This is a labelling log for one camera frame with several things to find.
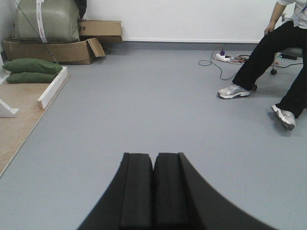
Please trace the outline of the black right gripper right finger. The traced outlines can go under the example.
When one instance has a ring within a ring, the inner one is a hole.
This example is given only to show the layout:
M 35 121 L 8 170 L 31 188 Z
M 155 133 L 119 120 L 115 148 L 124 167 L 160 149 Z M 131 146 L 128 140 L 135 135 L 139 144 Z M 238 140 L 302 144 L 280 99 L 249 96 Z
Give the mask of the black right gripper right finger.
M 154 164 L 157 230 L 271 230 L 217 192 L 184 153 L 159 153 Z

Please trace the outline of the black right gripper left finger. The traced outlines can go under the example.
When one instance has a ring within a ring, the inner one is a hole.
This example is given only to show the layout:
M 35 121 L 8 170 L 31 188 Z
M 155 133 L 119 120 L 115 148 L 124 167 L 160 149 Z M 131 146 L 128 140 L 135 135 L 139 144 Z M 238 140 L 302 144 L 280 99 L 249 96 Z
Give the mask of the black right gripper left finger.
M 152 173 L 152 162 L 148 154 L 124 153 L 110 185 L 78 228 L 152 229 Z

